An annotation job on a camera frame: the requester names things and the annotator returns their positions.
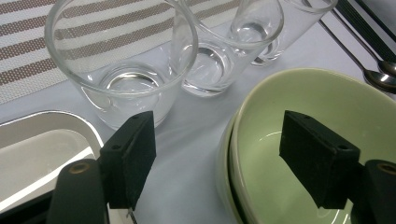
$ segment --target table surface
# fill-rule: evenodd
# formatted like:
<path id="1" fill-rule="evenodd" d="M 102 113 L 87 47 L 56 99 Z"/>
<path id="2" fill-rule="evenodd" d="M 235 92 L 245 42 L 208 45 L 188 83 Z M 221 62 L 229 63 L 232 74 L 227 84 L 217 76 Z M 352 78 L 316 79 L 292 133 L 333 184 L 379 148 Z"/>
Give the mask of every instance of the table surface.
<path id="1" fill-rule="evenodd" d="M 323 20 L 366 68 L 377 70 L 373 58 L 332 14 L 325 15 Z M 218 97 L 204 99 L 181 91 L 168 117 L 155 130 L 157 158 L 134 212 L 137 222 L 235 223 L 226 213 L 215 185 L 220 137 L 254 86 L 278 71 L 297 67 L 331 69 L 364 81 L 359 67 L 315 24 L 277 61 L 267 67 L 250 65 Z M 114 133 L 92 113 L 69 81 L 1 104 L 0 123 L 43 110 L 82 116 L 97 129 L 104 142 Z"/>

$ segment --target spoon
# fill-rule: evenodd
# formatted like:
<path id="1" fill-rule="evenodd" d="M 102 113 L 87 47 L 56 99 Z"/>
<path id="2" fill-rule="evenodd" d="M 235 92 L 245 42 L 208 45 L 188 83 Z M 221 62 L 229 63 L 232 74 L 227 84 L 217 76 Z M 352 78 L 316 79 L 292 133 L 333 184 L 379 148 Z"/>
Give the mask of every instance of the spoon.
<path id="1" fill-rule="evenodd" d="M 374 86 L 375 88 L 396 94 L 396 78 L 391 75 L 379 73 L 376 71 L 366 69 L 361 62 L 350 52 L 347 47 L 341 43 L 341 41 L 334 35 L 334 33 L 324 24 L 322 20 L 319 20 L 318 23 L 324 28 L 324 30 L 332 37 L 332 39 L 337 42 L 337 44 L 346 52 L 346 54 L 350 57 L 350 59 L 355 62 L 355 64 L 361 69 L 363 72 L 364 79 Z"/>
<path id="2" fill-rule="evenodd" d="M 340 17 L 340 15 L 334 10 L 332 9 L 332 14 L 334 15 L 335 18 L 337 18 L 337 20 L 339 20 L 343 26 L 349 31 L 350 34 L 353 35 L 353 37 L 355 37 L 355 39 L 367 50 L 367 52 L 370 53 L 370 55 L 376 60 L 377 64 L 378 64 L 378 69 L 383 72 L 386 73 L 390 76 L 396 77 L 396 63 L 392 63 L 392 62 L 387 62 L 387 61 L 382 61 L 380 60 L 376 54 L 367 46 L 366 43 L 364 43 L 364 41 L 361 40 L 361 38 L 356 35 L 355 32 L 353 32 L 353 30 L 347 25 L 347 23 Z"/>

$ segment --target clear drinking glass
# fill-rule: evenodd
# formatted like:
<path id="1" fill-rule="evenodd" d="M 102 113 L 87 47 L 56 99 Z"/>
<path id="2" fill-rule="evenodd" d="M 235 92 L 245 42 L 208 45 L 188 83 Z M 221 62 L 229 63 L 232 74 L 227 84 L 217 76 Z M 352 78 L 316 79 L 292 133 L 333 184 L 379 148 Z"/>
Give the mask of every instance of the clear drinking glass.
<path id="1" fill-rule="evenodd" d="M 198 49 L 194 24 L 174 0 L 60 0 L 45 40 L 55 64 L 114 129 L 149 110 L 159 125 Z"/>
<path id="2" fill-rule="evenodd" d="M 277 0 L 179 0 L 198 34 L 198 55 L 184 90 L 202 97 L 225 91 L 280 33 Z"/>
<path id="3" fill-rule="evenodd" d="M 320 18 L 332 10 L 337 2 L 338 0 L 279 0 L 285 17 L 282 32 L 252 64 L 265 66 L 276 60 Z"/>

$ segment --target striped placemat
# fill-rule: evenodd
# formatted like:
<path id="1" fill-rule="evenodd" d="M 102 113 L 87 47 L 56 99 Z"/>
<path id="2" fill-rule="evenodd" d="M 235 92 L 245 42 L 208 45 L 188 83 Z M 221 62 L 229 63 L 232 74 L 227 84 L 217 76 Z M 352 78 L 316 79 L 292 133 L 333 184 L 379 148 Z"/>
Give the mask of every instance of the striped placemat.
<path id="1" fill-rule="evenodd" d="M 105 18 L 101 22 L 115 26 L 119 23 L 114 23 L 114 20 L 129 20 L 133 16 L 132 13 L 142 14 L 156 7 L 150 0 L 106 1 L 79 0 L 78 7 L 82 14 L 113 11 L 114 17 Z M 210 26 L 231 20 L 239 4 L 239 0 L 191 1 L 198 11 L 197 15 Z M 147 3 L 147 6 L 139 8 L 138 12 L 131 13 L 125 10 L 126 7 L 130 7 L 127 5 L 139 2 L 140 5 Z M 54 3 L 55 0 L 0 0 L 0 104 L 67 80 L 51 60 L 44 42 L 45 20 Z M 171 23 L 165 29 L 171 29 Z M 167 41 L 158 30 L 154 29 L 151 32 L 145 35 L 147 43 L 139 44 L 144 47 L 136 53 L 152 49 Z"/>

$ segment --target stacked bowl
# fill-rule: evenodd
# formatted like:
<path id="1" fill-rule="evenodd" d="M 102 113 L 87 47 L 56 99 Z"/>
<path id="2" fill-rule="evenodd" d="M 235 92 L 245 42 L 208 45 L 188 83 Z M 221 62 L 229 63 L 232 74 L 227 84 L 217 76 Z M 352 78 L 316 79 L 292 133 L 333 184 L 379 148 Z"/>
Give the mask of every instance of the stacked bowl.
<path id="1" fill-rule="evenodd" d="M 396 162 L 392 99 L 334 71 L 286 70 L 258 84 L 224 131 L 216 172 L 224 205 L 238 223 L 351 223 L 352 202 L 339 210 L 317 208 L 279 156 L 286 110 L 316 119 L 358 147 L 360 164 Z"/>

